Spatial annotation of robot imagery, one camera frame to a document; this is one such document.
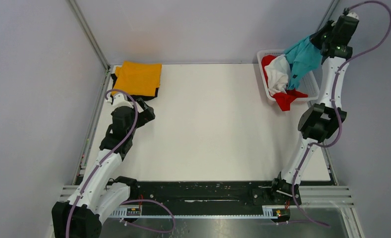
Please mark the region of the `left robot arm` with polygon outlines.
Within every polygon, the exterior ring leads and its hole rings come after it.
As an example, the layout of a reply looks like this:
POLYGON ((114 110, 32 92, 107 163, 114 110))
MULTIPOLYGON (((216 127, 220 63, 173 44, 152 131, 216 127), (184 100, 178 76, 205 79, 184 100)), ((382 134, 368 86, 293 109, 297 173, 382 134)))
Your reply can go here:
POLYGON ((112 123, 88 174, 65 202, 56 202, 52 208, 56 238, 97 238, 103 223, 121 202, 132 204, 139 197, 138 189, 133 187, 135 179, 118 177, 108 192, 105 187, 131 149, 136 129, 155 119, 154 109, 138 98, 136 103, 117 106, 111 116, 112 123))

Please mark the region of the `teal t shirt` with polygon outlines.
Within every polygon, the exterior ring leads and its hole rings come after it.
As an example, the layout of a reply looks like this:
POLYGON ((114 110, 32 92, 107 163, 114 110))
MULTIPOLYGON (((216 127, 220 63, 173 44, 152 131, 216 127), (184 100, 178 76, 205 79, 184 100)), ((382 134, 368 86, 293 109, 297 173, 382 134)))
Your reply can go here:
POLYGON ((291 66, 291 75, 287 90, 297 89, 300 80, 310 71, 315 70, 322 60, 320 50, 310 42, 310 36, 305 37, 283 51, 291 66))

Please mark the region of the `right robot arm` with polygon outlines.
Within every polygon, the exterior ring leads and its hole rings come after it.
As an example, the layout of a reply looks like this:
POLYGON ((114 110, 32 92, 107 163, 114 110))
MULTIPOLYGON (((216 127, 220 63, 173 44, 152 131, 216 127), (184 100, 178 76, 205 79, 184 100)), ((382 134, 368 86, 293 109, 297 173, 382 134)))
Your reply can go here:
POLYGON ((345 71, 352 59, 349 41, 359 24, 355 12, 345 13, 336 21, 306 39, 318 54, 323 79, 316 103, 301 116, 300 137, 288 165, 273 180, 268 198, 274 204, 299 204, 298 188, 307 163, 318 147, 335 132, 341 133, 347 113, 341 109, 341 91, 345 71))

